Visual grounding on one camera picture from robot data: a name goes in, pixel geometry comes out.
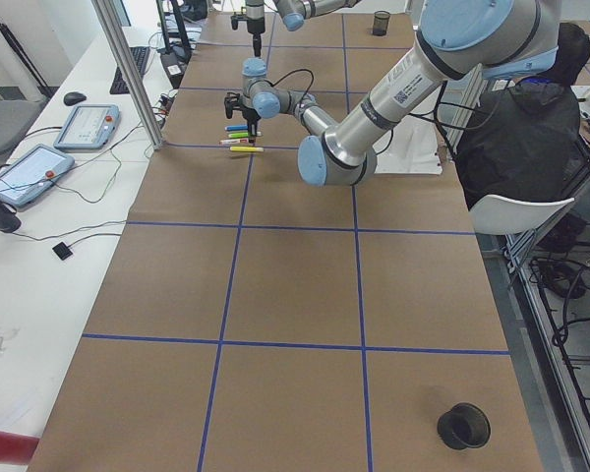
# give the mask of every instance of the red object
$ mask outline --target red object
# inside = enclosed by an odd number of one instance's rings
[[[39,438],[0,431],[0,464],[28,465]]]

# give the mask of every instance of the marker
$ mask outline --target marker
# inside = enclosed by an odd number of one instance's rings
[[[222,145],[248,145],[253,144],[249,138],[240,138],[238,140],[220,140]]]
[[[263,134],[260,131],[258,131],[256,133],[256,136],[262,136],[262,135]],[[245,131],[245,132],[241,131],[241,132],[238,132],[238,133],[229,133],[227,135],[227,138],[236,139],[236,138],[251,138],[251,137],[249,136],[249,133],[247,131]]]
[[[225,131],[247,131],[247,125],[226,126]]]
[[[265,148],[253,146],[230,146],[229,150],[232,152],[263,152]]]

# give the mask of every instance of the black cup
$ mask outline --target black cup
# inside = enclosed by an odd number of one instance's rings
[[[442,441],[452,449],[483,447],[490,438],[490,422],[477,406],[458,403],[437,423]]]
[[[389,26],[389,18],[391,13],[385,10],[379,10],[374,13],[374,26],[372,27],[372,34],[374,36],[384,36],[386,29]]]

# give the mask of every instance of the yellow marker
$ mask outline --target yellow marker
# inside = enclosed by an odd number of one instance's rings
[[[265,148],[253,146],[230,146],[229,150],[232,152],[263,152]]]

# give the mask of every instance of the tablet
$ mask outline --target tablet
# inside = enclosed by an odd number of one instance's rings
[[[29,204],[74,165],[69,154],[37,145],[0,173],[0,201],[13,207]]]
[[[65,151],[101,149],[116,131],[120,110],[116,105],[77,105],[63,125],[54,147]]]

